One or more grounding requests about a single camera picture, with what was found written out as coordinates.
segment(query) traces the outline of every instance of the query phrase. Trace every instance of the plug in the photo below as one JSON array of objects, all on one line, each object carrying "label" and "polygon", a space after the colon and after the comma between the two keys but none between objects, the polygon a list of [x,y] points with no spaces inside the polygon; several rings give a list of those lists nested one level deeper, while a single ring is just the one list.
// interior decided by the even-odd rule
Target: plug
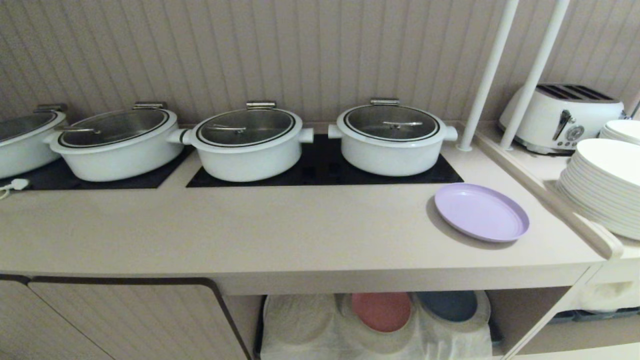
[{"label": "plug", "polygon": [[27,179],[14,179],[11,181],[11,187],[16,190],[23,190],[29,186],[29,180]]}]

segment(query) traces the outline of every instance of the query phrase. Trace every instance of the induction cooktop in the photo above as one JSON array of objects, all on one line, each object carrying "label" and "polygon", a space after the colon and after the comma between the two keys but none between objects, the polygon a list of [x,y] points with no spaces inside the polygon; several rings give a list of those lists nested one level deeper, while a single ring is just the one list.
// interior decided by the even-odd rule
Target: induction cooktop
[{"label": "induction cooktop", "polygon": [[78,179],[67,163],[63,159],[58,159],[35,170],[0,179],[0,186],[10,183],[12,179],[22,178],[30,182],[29,186],[24,190],[154,189],[160,186],[192,151],[192,147],[185,147],[175,159],[145,174],[128,179],[100,183]]},{"label": "induction cooktop", "polygon": [[269,179],[235,183],[216,179],[204,168],[187,184],[188,188],[224,186],[300,186],[300,185],[362,185],[362,184],[429,184],[462,183],[463,180],[449,162],[439,155],[429,170],[413,176],[381,176],[360,170],[348,163],[340,152],[340,140],[315,135],[314,143],[302,144],[302,157],[289,170]]}]

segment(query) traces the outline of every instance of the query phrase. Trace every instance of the white pot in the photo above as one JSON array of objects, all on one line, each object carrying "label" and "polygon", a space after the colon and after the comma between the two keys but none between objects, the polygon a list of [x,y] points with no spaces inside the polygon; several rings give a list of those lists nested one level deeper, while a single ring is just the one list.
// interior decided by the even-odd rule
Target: white pot
[{"label": "white pot", "polygon": [[[278,117],[287,125],[280,130],[268,130],[269,135],[263,136],[259,134],[263,130],[257,128],[261,126],[262,117]],[[239,126],[243,130],[234,130]],[[222,136],[220,142],[217,142],[219,136],[211,131]],[[248,138],[249,133],[256,136],[256,141]],[[302,129],[299,116],[276,109],[273,103],[272,106],[249,107],[208,118],[192,130],[174,132],[171,141],[193,145],[202,166],[211,176],[245,182],[267,179],[289,170],[300,159],[301,143],[312,143],[313,137],[313,129]]]},{"label": "white pot", "polygon": [[[97,182],[144,174],[167,164],[182,152],[182,144],[167,141],[169,135],[178,130],[178,124],[176,114],[164,109],[114,111],[82,120],[72,127],[96,127],[103,132],[110,131],[109,127],[118,127],[118,122],[121,126],[126,125],[131,114],[140,114],[136,111],[156,111],[155,116],[160,120],[150,129],[139,130],[140,134],[106,142],[97,138],[95,144],[92,144],[89,134],[84,139],[87,140],[86,143],[75,145],[65,139],[65,133],[69,131],[58,132],[49,139],[51,150],[62,155],[78,178]],[[92,124],[99,117],[107,121]]]},{"label": "white pot", "polygon": [[[416,108],[408,106],[398,106],[397,102],[384,102],[382,104],[358,106],[351,108],[338,117],[337,125],[329,125],[329,138],[341,138],[341,151],[344,158],[353,166],[373,174],[384,176],[410,176],[429,170],[437,161],[443,141],[455,141],[458,139],[458,132],[452,126],[445,124],[438,117]],[[356,126],[349,123],[349,114],[358,113],[359,109],[365,109],[370,114],[372,123],[378,121],[393,120],[388,122],[390,133],[392,127],[396,126],[398,131],[403,131],[404,127],[412,124],[423,124],[432,121],[433,130],[426,130],[412,138],[398,139],[391,136],[385,138],[375,133],[359,131]],[[376,117],[376,110],[384,110],[386,114]],[[402,116],[389,118],[395,111],[409,114],[412,118],[403,122]]]},{"label": "white pot", "polygon": [[[67,116],[59,111],[36,113],[34,120],[41,118],[40,126],[17,136],[0,141],[0,179],[22,174],[44,166],[60,157],[51,151],[44,143],[44,139],[54,133],[54,127],[64,124]],[[24,123],[30,117],[11,119],[7,122],[19,121]]]}]

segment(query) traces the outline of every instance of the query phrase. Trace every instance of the toaster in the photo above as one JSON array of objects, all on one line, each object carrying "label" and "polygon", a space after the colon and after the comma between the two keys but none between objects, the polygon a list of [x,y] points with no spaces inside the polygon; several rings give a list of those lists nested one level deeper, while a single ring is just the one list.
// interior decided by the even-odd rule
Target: toaster
[{"label": "toaster", "polygon": [[[498,126],[504,130],[513,115],[522,88],[502,112]],[[624,105],[583,85],[538,84],[515,141],[538,154],[566,154],[580,140],[595,138],[610,120],[624,119]]]}]

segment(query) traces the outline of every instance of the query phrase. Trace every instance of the purple plate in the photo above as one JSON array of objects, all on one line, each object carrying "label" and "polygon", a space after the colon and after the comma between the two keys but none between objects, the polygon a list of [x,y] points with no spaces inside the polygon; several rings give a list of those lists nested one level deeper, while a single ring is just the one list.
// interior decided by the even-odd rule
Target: purple plate
[{"label": "purple plate", "polygon": [[435,202],[451,226],[480,240],[514,241],[529,229],[529,217],[520,205],[483,186],[445,185],[436,192]]}]

